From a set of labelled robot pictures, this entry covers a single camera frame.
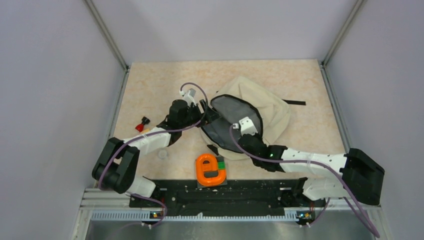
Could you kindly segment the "cream canvas student bag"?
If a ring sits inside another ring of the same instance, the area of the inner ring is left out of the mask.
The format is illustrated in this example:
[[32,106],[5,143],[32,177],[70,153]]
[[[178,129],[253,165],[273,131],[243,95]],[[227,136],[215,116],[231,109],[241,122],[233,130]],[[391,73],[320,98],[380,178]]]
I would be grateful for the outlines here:
[[231,139],[231,124],[249,117],[264,143],[271,145],[277,142],[291,118],[288,102],[244,76],[226,83],[208,101],[208,106],[215,109],[220,118],[201,127],[200,135],[214,152],[230,161],[248,158]]

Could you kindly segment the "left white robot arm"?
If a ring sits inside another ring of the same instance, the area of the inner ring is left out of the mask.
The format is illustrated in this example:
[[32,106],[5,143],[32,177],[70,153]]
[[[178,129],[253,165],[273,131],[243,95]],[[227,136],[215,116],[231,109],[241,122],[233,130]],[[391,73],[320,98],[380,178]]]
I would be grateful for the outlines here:
[[151,130],[124,140],[108,139],[91,176],[101,189],[141,196],[147,206],[154,207],[160,202],[161,194],[155,190],[157,185],[152,180],[136,176],[139,158],[173,145],[183,131],[203,127],[217,116],[204,99],[199,104],[174,100],[165,119]]

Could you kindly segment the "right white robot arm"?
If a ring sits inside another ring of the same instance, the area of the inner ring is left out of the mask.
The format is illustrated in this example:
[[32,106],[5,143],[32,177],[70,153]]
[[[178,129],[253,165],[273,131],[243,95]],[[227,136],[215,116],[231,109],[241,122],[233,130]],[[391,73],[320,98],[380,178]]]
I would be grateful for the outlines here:
[[299,206],[323,198],[348,197],[370,206],[380,204],[385,170],[358,148],[339,154],[304,152],[266,145],[258,134],[244,134],[237,144],[255,166],[268,172],[311,174],[291,190]]

